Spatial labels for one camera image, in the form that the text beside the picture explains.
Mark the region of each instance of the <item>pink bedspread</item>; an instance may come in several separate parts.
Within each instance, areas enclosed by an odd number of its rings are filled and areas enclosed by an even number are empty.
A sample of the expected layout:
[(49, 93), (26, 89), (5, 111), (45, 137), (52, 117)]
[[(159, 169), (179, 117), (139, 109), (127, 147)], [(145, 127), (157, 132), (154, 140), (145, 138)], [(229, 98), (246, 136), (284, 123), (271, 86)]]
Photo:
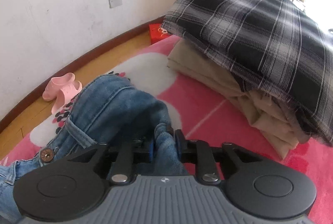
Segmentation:
[[(182, 129), (187, 138), (202, 139), (211, 146), (233, 142), (279, 161), (279, 156), (246, 118), (222, 95), (205, 85), (167, 68), (167, 55), (178, 37), (171, 36), (116, 66), (140, 90), (165, 102), (174, 129)], [(1, 162), (30, 159), (55, 135), (64, 122), (50, 116), (28, 134)], [(333, 148), (314, 140), (299, 145), (282, 161), (284, 165), (305, 173), (315, 183), (317, 200), (310, 219), (319, 224), (333, 223)]]

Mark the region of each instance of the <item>ribbed gray surface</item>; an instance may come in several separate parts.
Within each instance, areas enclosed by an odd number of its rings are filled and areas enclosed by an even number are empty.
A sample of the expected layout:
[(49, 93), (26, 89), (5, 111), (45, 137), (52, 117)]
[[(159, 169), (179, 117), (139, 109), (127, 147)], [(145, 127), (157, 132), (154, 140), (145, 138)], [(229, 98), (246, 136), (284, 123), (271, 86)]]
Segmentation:
[[(129, 186), (114, 187), (93, 212), (66, 224), (313, 224), (306, 217), (262, 220), (230, 204), (217, 187), (203, 186), (193, 176), (138, 176)], [(20, 224), (42, 223), (25, 218)]]

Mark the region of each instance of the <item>beige fabric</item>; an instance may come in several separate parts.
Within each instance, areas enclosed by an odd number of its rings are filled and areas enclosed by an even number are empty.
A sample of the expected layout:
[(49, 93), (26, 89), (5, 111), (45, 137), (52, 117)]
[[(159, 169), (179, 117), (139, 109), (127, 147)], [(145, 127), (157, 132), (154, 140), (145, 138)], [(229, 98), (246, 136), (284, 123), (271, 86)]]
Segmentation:
[(284, 103), (277, 104), (272, 100), (271, 95), (263, 91), (242, 92), (237, 81), (227, 69), (214, 63), (187, 44), (185, 40), (180, 40), (176, 44), (168, 59), (170, 68), (190, 76), (224, 95), (245, 115), (252, 127), (262, 132), (281, 158), (285, 158), (288, 151), (297, 146), (298, 136), (304, 137), (304, 134), (299, 132), (302, 130), (296, 118), (292, 118), (290, 114), (292, 112), (286, 116), (288, 108)]

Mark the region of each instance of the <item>white wall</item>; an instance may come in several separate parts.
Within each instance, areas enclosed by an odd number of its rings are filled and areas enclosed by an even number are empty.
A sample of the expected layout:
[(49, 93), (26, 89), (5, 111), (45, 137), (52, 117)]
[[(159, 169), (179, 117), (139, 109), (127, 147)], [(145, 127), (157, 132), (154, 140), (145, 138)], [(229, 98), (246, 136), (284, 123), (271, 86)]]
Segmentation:
[(175, 0), (0, 0), (0, 119), (94, 47), (164, 15)]

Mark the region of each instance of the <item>plaid fabric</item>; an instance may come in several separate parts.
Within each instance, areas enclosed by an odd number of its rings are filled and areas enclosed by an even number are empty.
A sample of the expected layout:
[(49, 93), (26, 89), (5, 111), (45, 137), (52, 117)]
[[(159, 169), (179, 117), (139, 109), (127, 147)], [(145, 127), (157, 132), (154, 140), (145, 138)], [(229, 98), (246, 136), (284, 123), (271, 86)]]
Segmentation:
[(333, 144), (332, 37), (290, 0), (177, 0), (162, 25), (228, 68), (244, 91), (287, 102)]

